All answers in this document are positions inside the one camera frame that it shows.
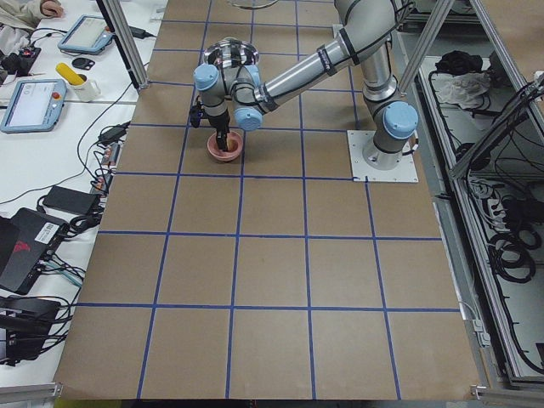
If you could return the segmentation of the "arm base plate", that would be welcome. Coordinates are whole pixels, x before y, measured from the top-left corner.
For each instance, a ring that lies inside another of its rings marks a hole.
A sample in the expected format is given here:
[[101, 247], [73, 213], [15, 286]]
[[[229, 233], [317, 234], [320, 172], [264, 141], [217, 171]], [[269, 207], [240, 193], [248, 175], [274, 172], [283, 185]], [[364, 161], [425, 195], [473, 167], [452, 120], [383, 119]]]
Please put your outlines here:
[[401, 152], [384, 153], [374, 145], [374, 134], [374, 131], [347, 131], [352, 180], [416, 184], [419, 178], [410, 141], [406, 140]]

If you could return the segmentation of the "person hand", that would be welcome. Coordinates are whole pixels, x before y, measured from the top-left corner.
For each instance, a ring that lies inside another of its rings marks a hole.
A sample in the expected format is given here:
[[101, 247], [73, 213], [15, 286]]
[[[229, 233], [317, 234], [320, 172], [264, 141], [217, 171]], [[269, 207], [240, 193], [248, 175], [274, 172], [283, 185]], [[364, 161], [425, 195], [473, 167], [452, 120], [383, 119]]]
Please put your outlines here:
[[40, 2], [41, 13], [48, 18], [59, 18], [63, 15], [64, 9], [59, 1], [43, 0]]

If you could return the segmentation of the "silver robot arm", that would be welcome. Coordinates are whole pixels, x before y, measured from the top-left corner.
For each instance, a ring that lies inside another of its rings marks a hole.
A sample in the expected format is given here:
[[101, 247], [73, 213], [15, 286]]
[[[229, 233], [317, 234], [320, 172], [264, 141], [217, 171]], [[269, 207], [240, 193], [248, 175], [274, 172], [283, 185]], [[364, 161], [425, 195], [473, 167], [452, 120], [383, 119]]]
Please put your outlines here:
[[343, 25], [331, 42], [268, 81], [259, 75], [258, 51], [249, 42], [226, 37], [206, 49], [193, 73], [198, 95], [190, 108], [191, 126], [208, 120], [219, 149], [225, 151], [231, 121], [254, 131], [265, 114], [353, 65], [363, 72], [364, 101], [377, 128], [371, 145], [385, 155], [400, 154], [416, 130], [418, 115], [400, 100], [388, 40], [413, 3], [336, 1], [334, 7]]

